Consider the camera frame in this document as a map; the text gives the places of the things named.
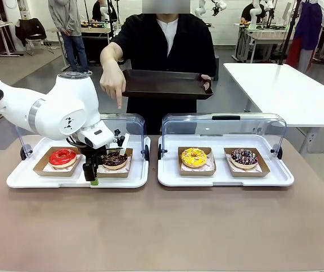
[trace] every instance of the clear plastic lid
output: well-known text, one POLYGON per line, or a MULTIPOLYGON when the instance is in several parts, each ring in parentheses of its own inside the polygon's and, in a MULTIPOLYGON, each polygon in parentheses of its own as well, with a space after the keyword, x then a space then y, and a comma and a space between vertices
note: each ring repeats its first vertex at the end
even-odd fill
POLYGON ((222 136, 230 136, 234 141, 237 136, 243 136, 239 137, 242 144, 243 141, 250 143, 252 138, 259 139, 270 148, 273 156, 281 157, 280 146, 286 128, 280 116, 270 113, 169 114, 162 120, 160 157, 168 152, 168 142, 175 141, 177 135, 198 137, 205 143, 210 137, 222 136))
MULTIPOLYGON (((145 144, 144 144, 144 119, 138 114, 101 114, 100 118, 104 124, 112 131, 120 131, 120 135, 130 134, 129 144, 135 146, 140 143, 141 156, 146 158, 145 144)), ((21 157, 24 160, 32 156, 32 149, 36 142, 30 135, 38 135, 28 130, 16 127, 16 132, 22 144, 21 157)))

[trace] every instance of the white tray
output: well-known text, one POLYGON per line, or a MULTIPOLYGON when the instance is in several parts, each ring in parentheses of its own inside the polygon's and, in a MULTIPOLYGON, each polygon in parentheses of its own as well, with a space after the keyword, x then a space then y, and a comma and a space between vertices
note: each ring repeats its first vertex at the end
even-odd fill
POLYGON ((167 153, 158 161, 158 180, 165 186, 290 186, 294 177, 277 157, 270 153, 270 145, 259 135, 224 135, 204 137, 200 135, 166 135, 167 153), (180 176, 177 162, 179 146, 211 147, 216 161, 213 176, 180 176), (228 167, 224 148, 256 148, 270 169, 265 177, 233 177, 228 167))
MULTIPOLYGON (((132 167, 128 178, 99 178, 99 184, 92 186, 87 182, 83 173, 85 156, 78 164, 71 177, 41 177, 33 171, 36 163, 52 146, 71 146, 66 141, 53 141, 43 138, 34 147, 30 158, 22 161, 7 178, 7 185, 11 188, 59 188, 59 187, 91 187, 91 188, 137 188, 147 182, 149 162, 142 158, 140 135, 131 135, 128 148, 133 148, 132 167)), ((144 139, 144 144, 150 149, 151 140, 144 139)))

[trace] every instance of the red frosted donut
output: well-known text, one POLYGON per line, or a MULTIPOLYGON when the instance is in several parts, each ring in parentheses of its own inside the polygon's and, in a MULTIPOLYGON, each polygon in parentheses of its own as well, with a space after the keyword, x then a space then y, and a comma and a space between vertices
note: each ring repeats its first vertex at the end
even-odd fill
POLYGON ((55 168, 71 166, 76 161, 76 152, 71 149, 59 149, 51 154, 49 163, 55 168))

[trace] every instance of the person's hand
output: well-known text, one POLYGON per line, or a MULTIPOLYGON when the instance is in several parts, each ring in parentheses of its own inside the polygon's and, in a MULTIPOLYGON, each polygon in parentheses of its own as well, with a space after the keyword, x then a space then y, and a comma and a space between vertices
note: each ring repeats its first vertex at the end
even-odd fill
MULTIPOLYGON (((201 75, 201 77, 204 80, 211 80, 211 78, 208 75, 201 75)), ((206 82, 203 86, 205 88, 205 91, 207 91, 211 87, 210 84, 209 84, 209 82, 206 82)))
POLYGON ((122 93, 126 90, 126 79, 115 60, 103 64, 100 87, 111 98, 117 98, 118 109, 122 108, 122 93))
POLYGON ((64 29, 63 32, 64 32, 64 34, 65 34, 66 36, 68 36, 68 37, 70 36, 70 33, 69 33, 66 29, 64 29))

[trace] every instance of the black tray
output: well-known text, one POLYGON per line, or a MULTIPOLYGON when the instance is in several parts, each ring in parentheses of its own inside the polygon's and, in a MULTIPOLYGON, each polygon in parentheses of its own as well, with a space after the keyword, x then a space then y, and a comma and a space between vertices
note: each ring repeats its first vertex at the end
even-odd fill
POLYGON ((123 74, 126 97, 204 100, 214 94, 211 80, 202 79, 200 74, 143 70, 124 70, 123 74), (206 82, 210 86, 205 91, 206 82))

